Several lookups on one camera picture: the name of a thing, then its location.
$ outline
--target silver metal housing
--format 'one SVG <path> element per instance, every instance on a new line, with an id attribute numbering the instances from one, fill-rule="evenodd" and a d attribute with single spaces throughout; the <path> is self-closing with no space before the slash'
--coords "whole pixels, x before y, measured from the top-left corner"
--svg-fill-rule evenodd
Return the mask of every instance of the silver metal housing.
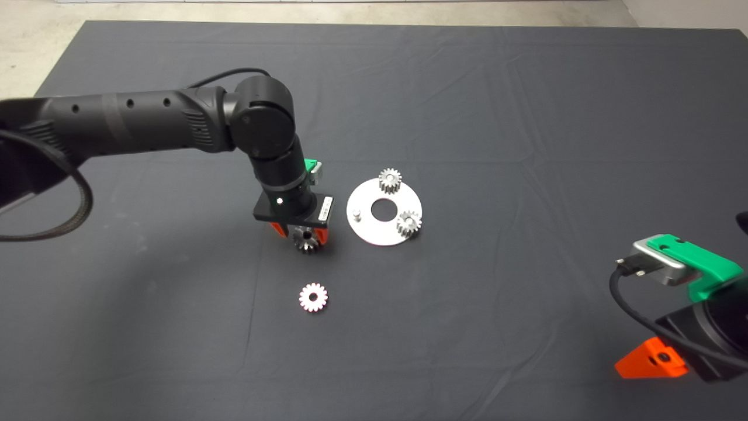
<path id="1" fill-rule="evenodd" d="M 662 285 L 676 286 L 686 282 L 693 281 L 701 276 L 701 272 L 692 267 L 689 267 L 680 261 L 670 258 L 657 250 L 654 250 L 647 246 L 647 242 L 661 237 L 662 234 L 653 235 L 643 240 L 634 242 L 634 246 L 631 249 L 631 254 L 645 253 L 653 258 L 656 258 L 663 265 L 662 269 L 654 272 L 647 273 L 646 276 L 656 280 Z"/>

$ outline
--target gear teeth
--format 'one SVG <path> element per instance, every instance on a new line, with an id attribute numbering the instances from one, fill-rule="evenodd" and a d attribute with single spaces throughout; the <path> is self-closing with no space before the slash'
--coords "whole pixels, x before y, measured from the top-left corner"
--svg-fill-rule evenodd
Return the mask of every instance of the gear teeth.
<path id="1" fill-rule="evenodd" d="M 405 238 L 410 238 L 420 230 L 422 221 L 420 215 L 406 210 L 397 217 L 397 232 Z"/>
<path id="2" fill-rule="evenodd" d="M 293 243 L 296 245 L 296 249 L 305 255 L 314 254 L 320 247 L 322 247 L 317 234 L 311 228 L 296 227 L 293 229 L 291 238 L 293 239 Z"/>
<path id="3" fill-rule="evenodd" d="M 379 188 L 388 195 L 397 193 L 397 190 L 400 190 L 400 183 L 402 175 L 394 168 L 386 168 L 379 173 Z"/>
<path id="4" fill-rule="evenodd" d="M 316 294 L 316 298 L 312 300 L 310 296 Z M 302 288 L 299 294 L 298 303 L 306 311 L 310 313 L 316 313 L 322 310 L 327 305 L 328 294 L 325 287 L 318 283 L 311 283 Z"/>

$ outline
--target green mount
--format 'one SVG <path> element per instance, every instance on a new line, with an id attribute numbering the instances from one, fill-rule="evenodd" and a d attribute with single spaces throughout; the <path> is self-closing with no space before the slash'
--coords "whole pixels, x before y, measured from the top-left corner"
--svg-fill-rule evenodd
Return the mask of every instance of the green mount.
<path id="1" fill-rule="evenodd" d="M 314 167 L 317 165 L 317 160 L 308 160 L 304 158 L 304 165 L 307 166 L 307 172 L 312 172 Z"/>
<path id="2" fill-rule="evenodd" d="M 688 297 L 694 303 L 706 300 L 725 282 L 743 273 L 743 268 L 737 263 L 675 235 L 653 238 L 647 241 L 647 246 L 701 272 L 702 276 L 688 285 Z"/>

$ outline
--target round metal plate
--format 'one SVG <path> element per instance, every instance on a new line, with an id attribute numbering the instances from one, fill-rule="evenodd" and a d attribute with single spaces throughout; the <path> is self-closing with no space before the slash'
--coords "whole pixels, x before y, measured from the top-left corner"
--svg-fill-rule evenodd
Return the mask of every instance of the round metal plate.
<path id="1" fill-rule="evenodd" d="M 380 221 L 372 214 L 372 205 L 379 199 L 391 200 L 397 206 L 397 214 L 391 221 Z M 359 212 L 360 220 L 356 220 L 355 211 Z M 413 211 L 423 218 L 423 209 L 415 191 L 407 184 L 400 183 L 396 193 L 387 194 L 379 188 L 378 178 L 364 181 L 356 187 L 348 197 L 346 206 L 346 216 L 353 232 L 375 246 L 394 246 L 408 239 L 397 232 L 397 215 L 405 211 Z"/>

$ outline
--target label sticker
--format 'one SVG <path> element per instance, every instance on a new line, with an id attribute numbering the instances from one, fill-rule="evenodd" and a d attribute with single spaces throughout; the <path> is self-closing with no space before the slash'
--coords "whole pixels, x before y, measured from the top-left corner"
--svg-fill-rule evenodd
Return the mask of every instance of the label sticker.
<path id="1" fill-rule="evenodd" d="M 322 201 L 322 210 L 319 212 L 320 221 L 327 220 L 327 217 L 330 215 L 330 208 L 332 208 L 332 196 L 327 196 L 325 197 L 325 200 Z"/>

